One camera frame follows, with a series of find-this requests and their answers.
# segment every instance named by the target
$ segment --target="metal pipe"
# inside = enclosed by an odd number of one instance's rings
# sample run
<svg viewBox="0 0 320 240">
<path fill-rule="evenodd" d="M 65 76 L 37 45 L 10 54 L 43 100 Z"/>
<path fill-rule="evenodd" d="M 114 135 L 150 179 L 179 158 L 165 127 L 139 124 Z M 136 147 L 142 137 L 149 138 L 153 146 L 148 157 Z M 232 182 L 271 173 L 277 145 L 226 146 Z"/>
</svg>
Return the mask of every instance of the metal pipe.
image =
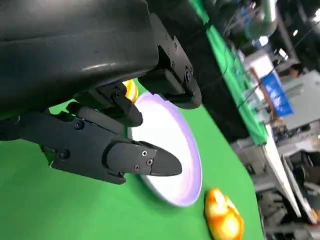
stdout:
<svg viewBox="0 0 320 240">
<path fill-rule="evenodd" d="M 251 20 L 246 28 L 246 36 L 257 39 L 261 36 L 270 36 L 277 29 L 277 0 L 262 0 L 258 14 Z"/>
</svg>

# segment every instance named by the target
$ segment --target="green table surface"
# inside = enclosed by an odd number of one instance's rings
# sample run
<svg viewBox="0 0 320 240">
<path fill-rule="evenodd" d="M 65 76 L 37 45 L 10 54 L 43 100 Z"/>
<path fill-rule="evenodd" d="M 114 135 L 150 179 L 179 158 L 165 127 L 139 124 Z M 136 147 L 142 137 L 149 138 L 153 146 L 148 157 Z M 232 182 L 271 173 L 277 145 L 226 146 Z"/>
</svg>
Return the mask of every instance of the green table surface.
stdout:
<svg viewBox="0 0 320 240">
<path fill-rule="evenodd" d="M 36 144 L 0 142 L 0 239 L 209 240 L 204 197 L 218 187 L 244 219 L 243 239 L 262 240 L 255 191 L 245 168 L 204 107 L 181 112 L 202 161 L 202 190 L 194 205 L 170 206 L 135 175 L 127 174 L 125 184 L 113 185 L 50 169 Z"/>
</svg>

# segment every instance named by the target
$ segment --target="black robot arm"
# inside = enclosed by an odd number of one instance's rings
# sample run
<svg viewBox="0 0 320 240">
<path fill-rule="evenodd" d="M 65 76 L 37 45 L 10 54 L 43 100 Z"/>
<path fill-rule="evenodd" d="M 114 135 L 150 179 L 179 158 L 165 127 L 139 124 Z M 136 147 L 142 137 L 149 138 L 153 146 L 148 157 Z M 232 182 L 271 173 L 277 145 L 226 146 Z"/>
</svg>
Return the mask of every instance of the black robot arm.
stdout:
<svg viewBox="0 0 320 240">
<path fill-rule="evenodd" d="M 124 137 L 143 116 L 122 84 L 138 78 L 152 94 L 197 108 L 178 40 L 144 0 L 41 1 L 0 5 L 0 140 L 37 143 L 52 168 L 114 184 L 125 173 L 180 174 L 171 153 Z M 68 112 L 48 110 L 72 98 Z"/>
</svg>

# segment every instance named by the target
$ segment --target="screw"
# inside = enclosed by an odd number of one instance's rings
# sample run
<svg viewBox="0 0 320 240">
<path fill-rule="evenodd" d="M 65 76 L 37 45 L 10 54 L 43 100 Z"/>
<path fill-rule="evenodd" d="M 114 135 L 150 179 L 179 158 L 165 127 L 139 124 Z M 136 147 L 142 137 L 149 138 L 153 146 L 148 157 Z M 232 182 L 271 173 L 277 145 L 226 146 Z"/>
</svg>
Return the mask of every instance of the screw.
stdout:
<svg viewBox="0 0 320 240">
<path fill-rule="evenodd" d="M 139 172 L 140 166 L 139 166 L 139 165 L 135 165 L 134 170 L 135 170 L 136 172 Z"/>
<path fill-rule="evenodd" d="M 187 83 L 189 83 L 190 80 L 191 80 L 191 72 L 190 72 L 189 69 L 187 69 L 186 72 L 185 72 L 185 80 L 186 80 Z"/>
<path fill-rule="evenodd" d="M 74 129 L 77 131 L 84 129 L 84 127 L 85 127 L 85 123 L 81 120 L 77 121 L 76 124 L 74 125 Z"/>
<path fill-rule="evenodd" d="M 153 162 L 154 162 L 154 161 L 153 161 L 152 159 L 148 159 L 148 160 L 146 161 L 146 165 L 150 167 Z"/>
<path fill-rule="evenodd" d="M 118 99 L 120 97 L 120 91 L 118 89 L 115 90 L 114 97 L 115 97 L 115 99 Z"/>
<path fill-rule="evenodd" d="M 68 150 L 64 150 L 64 151 L 59 153 L 59 158 L 61 160 L 65 160 L 65 159 L 69 158 L 69 156 L 70 156 L 70 153 L 69 153 Z"/>
</svg>

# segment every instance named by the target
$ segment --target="cable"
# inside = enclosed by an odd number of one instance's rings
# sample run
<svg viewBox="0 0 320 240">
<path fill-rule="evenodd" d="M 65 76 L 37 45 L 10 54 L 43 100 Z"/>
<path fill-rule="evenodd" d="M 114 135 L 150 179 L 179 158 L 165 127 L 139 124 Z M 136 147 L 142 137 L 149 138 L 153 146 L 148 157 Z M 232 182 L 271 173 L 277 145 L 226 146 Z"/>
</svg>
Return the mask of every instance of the cable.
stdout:
<svg viewBox="0 0 320 240">
<path fill-rule="evenodd" d="M 294 50 L 307 36 L 309 36 L 309 34 L 314 30 L 314 28 L 315 28 L 318 24 L 320 24 L 320 21 L 319 21 L 316 25 L 314 25 L 313 27 L 311 27 L 311 29 L 310 29 L 308 32 L 306 32 L 306 33 L 301 37 L 301 39 L 288 51 L 288 53 L 291 52 L 292 50 Z M 278 65 L 281 64 L 281 63 L 285 60 L 285 58 L 288 56 L 288 53 L 285 54 L 285 56 L 280 60 L 280 62 L 278 63 Z M 270 74 L 272 74 L 275 69 L 276 69 L 276 66 L 273 67 L 273 69 L 272 69 L 267 75 L 264 76 L 264 79 L 263 79 L 262 81 L 260 81 L 259 84 L 258 84 L 258 85 L 249 93 L 249 95 L 244 99 L 244 101 L 242 101 L 242 102 L 238 105 L 238 107 L 237 107 L 238 110 L 243 106 L 243 104 L 245 104 L 245 103 L 248 101 L 248 99 L 252 96 L 252 94 L 254 94 L 255 91 L 264 83 L 264 81 L 266 80 L 266 77 L 269 76 Z"/>
</svg>

